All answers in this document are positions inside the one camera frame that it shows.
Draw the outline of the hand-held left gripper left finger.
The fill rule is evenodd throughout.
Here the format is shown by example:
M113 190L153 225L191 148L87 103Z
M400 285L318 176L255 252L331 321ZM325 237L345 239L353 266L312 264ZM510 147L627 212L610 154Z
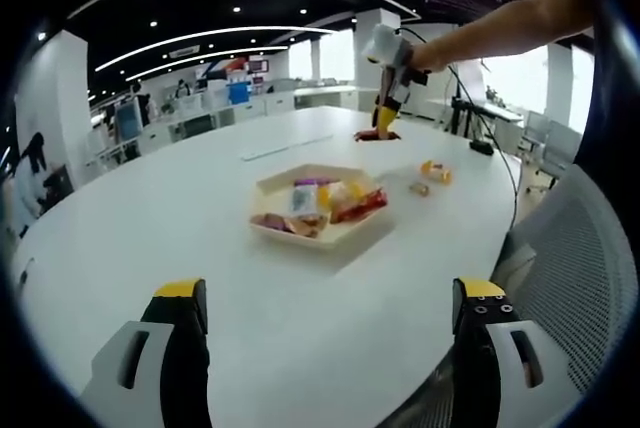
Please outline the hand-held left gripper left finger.
M101 427L208 427L206 282L168 283L98 351L80 400Z

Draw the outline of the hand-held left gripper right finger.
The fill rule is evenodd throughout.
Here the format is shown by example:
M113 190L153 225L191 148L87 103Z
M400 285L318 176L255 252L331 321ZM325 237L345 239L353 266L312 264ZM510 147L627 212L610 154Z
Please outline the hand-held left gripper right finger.
M498 285L453 281L453 427L555 427L575 405L569 359Z

